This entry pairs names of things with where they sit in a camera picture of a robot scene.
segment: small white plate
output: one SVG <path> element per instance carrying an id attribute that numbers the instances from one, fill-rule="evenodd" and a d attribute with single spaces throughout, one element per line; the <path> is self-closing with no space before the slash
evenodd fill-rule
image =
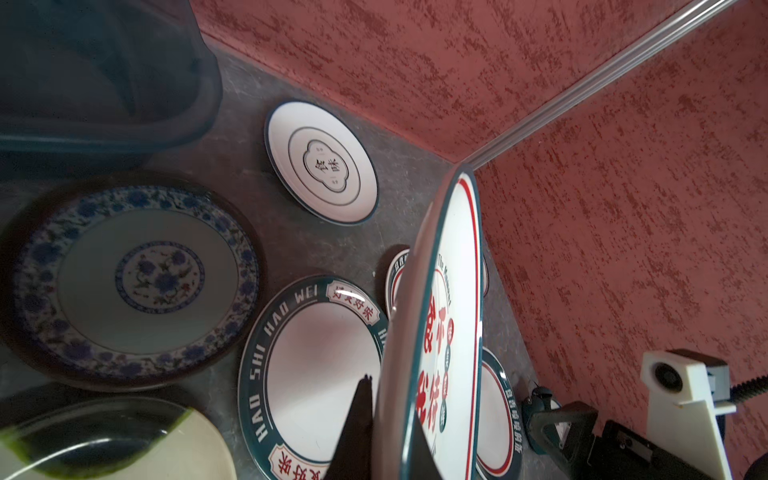
<path id="1" fill-rule="evenodd" d="M 267 478 L 322 478 L 357 384 L 373 398 L 387 319 L 353 283 L 310 276 L 262 311 L 243 351 L 238 410 L 243 437 Z"/>
<path id="2" fill-rule="evenodd" d="M 307 210 L 338 225 L 368 220 L 379 203 L 379 180 L 365 148 L 348 127 L 303 101 L 281 104 L 264 127 L 272 166 Z"/>
<path id="3" fill-rule="evenodd" d="M 481 478 L 520 476 L 523 428 L 518 403 L 501 363 L 483 347 L 480 374 L 478 462 Z"/>
<path id="4" fill-rule="evenodd" d="M 400 288 L 400 279 L 402 279 L 402 269 L 406 266 L 406 260 L 408 259 L 408 252 L 411 249 L 406 248 L 402 252 L 395 255 L 392 262 L 389 264 L 389 269 L 386 272 L 386 287 L 384 291 L 384 297 L 386 301 L 386 316 L 392 321 L 396 309 L 395 300 L 397 299 L 397 290 Z"/>
<path id="5" fill-rule="evenodd" d="M 444 480 L 474 473 L 481 238 L 475 179 L 457 166 L 428 209 L 402 275 L 374 417 L 373 480 L 408 478 L 414 419 Z"/>

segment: white plate with dark green rim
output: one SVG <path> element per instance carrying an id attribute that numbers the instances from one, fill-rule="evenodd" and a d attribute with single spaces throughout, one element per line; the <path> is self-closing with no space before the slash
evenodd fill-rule
<path id="1" fill-rule="evenodd" d="M 387 319 L 336 276 L 291 283 L 262 310 L 243 351 L 237 406 L 248 451 L 267 478 L 322 478 L 357 384 L 373 398 Z"/>
<path id="2" fill-rule="evenodd" d="M 515 480 L 523 455 L 520 411 L 501 363 L 485 347 L 480 391 L 477 471 L 481 478 Z"/>
<path id="3" fill-rule="evenodd" d="M 0 430 L 0 478 L 237 480 L 216 427 L 164 400 L 117 397 Z"/>
<path id="4" fill-rule="evenodd" d="M 414 419 L 445 480 L 475 471 L 482 230 L 472 170 L 445 177 L 408 256 L 382 364 L 372 478 L 408 478 Z"/>
<path id="5" fill-rule="evenodd" d="M 101 391 L 161 386 L 220 358 L 250 329 L 263 277 L 237 209 L 157 174 L 56 190 L 2 246 L 3 338 L 42 372 Z"/>
<path id="6" fill-rule="evenodd" d="M 400 288 L 402 269 L 406 266 L 409 251 L 411 251 L 411 249 L 406 248 L 395 255 L 395 258 L 392 259 L 392 262 L 389 264 L 389 268 L 386 271 L 384 297 L 386 301 L 386 315 L 390 320 L 394 317 L 396 310 L 395 299 L 397 298 L 397 290 Z"/>
<path id="7" fill-rule="evenodd" d="M 267 118 L 264 137 L 278 177 L 307 210 L 338 225 L 373 215 L 379 203 L 376 170 L 341 120 L 316 105 L 289 101 Z"/>

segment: black plastic part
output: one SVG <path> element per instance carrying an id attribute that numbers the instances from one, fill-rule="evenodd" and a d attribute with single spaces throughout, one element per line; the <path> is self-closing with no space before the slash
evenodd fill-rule
<path id="1" fill-rule="evenodd" d="M 532 413 L 526 429 L 528 437 L 552 457 L 560 470 L 571 480 L 578 480 L 587 478 L 587 458 L 594 441 L 592 428 L 597 420 L 596 409 L 583 402 L 573 402 L 557 410 Z M 554 427 L 562 422 L 570 423 L 571 429 L 560 450 L 560 446 L 547 435 L 545 427 Z"/>
<path id="2" fill-rule="evenodd" d="M 326 480 L 370 480 L 373 394 L 371 377 L 357 384 Z"/>
<path id="3" fill-rule="evenodd" d="M 755 460 L 746 471 L 744 480 L 768 480 L 768 453 Z"/>
<path id="4" fill-rule="evenodd" d="M 715 421 L 717 422 L 717 429 L 720 430 L 720 438 L 725 440 L 725 415 L 717 415 Z"/>
<path id="5" fill-rule="evenodd" d="M 765 392 L 768 392 L 768 375 L 759 376 L 734 386 L 730 390 L 730 401 L 733 403 L 745 402 Z"/>
<path id="6" fill-rule="evenodd" d="M 608 420 L 595 437 L 588 478 L 621 480 L 712 480 L 630 429 Z"/>
<path id="7" fill-rule="evenodd" d="M 531 415 L 536 412 L 550 412 L 552 410 L 552 402 L 558 403 L 554 398 L 554 394 L 550 389 L 545 386 L 537 386 L 531 392 L 531 396 L 528 397 L 521 404 L 521 414 L 523 425 L 525 426 L 525 436 L 528 437 L 528 444 L 531 446 L 531 450 L 536 455 L 546 455 L 544 449 L 528 434 L 528 423 L 531 420 Z M 554 425 L 547 425 L 544 427 L 544 433 L 551 440 L 552 443 L 559 442 L 560 435 Z"/>
<path id="8" fill-rule="evenodd" d="M 674 349 L 674 350 L 669 350 L 669 353 L 674 353 L 675 355 L 684 356 L 689 359 L 696 360 L 697 362 L 702 362 L 705 366 L 728 365 L 725 360 L 718 359 L 716 356 L 705 355 L 703 353 L 694 352 L 693 350 L 689 350 L 689 349 Z"/>
<path id="9" fill-rule="evenodd" d="M 370 480 L 371 441 L 373 433 L 373 394 L 371 377 L 357 384 L 352 405 L 333 453 L 325 480 Z M 409 478 L 442 480 L 419 420 L 414 415 Z"/>
<path id="10" fill-rule="evenodd" d="M 411 470 L 409 477 L 414 480 L 442 480 L 437 471 L 435 459 L 429 451 L 424 428 L 416 415 L 413 416 L 413 437 L 411 446 Z"/>
<path id="11" fill-rule="evenodd" d="M 683 391 L 683 379 L 671 365 L 659 363 L 654 369 L 654 375 L 659 384 L 670 392 Z"/>

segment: plate with red text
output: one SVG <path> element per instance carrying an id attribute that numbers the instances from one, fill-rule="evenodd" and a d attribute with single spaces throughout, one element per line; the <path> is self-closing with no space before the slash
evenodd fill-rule
<path id="1" fill-rule="evenodd" d="M 248 337 L 237 393 L 246 447 L 267 478 L 325 476 L 363 376 L 376 397 L 387 325 L 360 287 L 335 276 L 272 298 Z"/>
<path id="2" fill-rule="evenodd" d="M 410 251 L 411 249 L 406 248 L 402 252 L 395 255 L 395 258 L 392 259 L 392 262 L 389 264 L 389 269 L 386 272 L 386 287 L 384 290 L 384 297 L 386 301 L 386 315 L 390 320 L 395 314 L 395 299 L 397 297 L 397 290 L 400 288 L 402 269 L 406 266 L 408 252 Z"/>
<path id="3" fill-rule="evenodd" d="M 472 170 L 445 177 L 408 257 L 382 361 L 372 477 L 408 478 L 420 425 L 444 480 L 475 470 L 482 357 L 482 230 Z"/>
<path id="4" fill-rule="evenodd" d="M 485 347 L 478 427 L 476 468 L 480 478 L 518 478 L 522 467 L 523 429 L 517 399 L 501 363 Z"/>

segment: white plastic bracket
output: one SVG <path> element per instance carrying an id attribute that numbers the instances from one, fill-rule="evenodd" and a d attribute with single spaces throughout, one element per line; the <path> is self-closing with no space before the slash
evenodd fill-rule
<path id="1" fill-rule="evenodd" d="M 657 380 L 656 369 L 661 364 L 680 375 L 683 382 L 679 392 Z M 648 440 L 715 480 L 733 480 L 715 417 L 734 413 L 736 406 L 728 401 L 714 403 L 707 367 L 676 353 L 646 352 L 641 379 L 650 395 Z"/>

